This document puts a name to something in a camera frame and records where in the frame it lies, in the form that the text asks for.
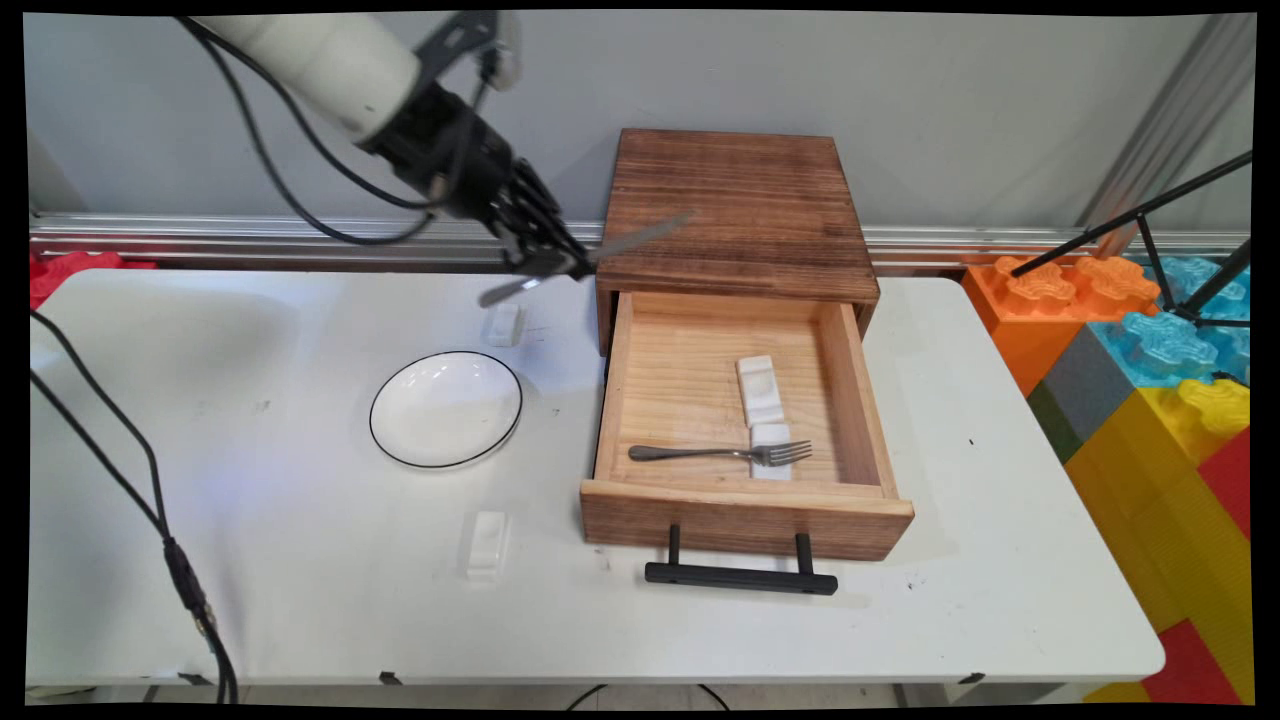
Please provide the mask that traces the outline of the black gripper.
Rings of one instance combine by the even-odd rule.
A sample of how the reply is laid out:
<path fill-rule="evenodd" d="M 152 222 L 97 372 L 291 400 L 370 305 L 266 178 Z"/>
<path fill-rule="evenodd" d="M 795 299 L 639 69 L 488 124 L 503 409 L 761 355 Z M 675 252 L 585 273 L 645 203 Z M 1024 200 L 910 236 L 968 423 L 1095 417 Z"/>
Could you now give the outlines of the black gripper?
<path fill-rule="evenodd" d="M 488 225 L 503 243 L 507 269 L 517 274 L 593 275 L 588 249 L 564 224 L 548 187 L 526 159 L 515 163 L 509 143 L 480 118 L 490 91 L 479 82 L 465 100 L 438 82 L 416 88 L 360 147 L 421 196 L 424 225 L 442 215 Z"/>

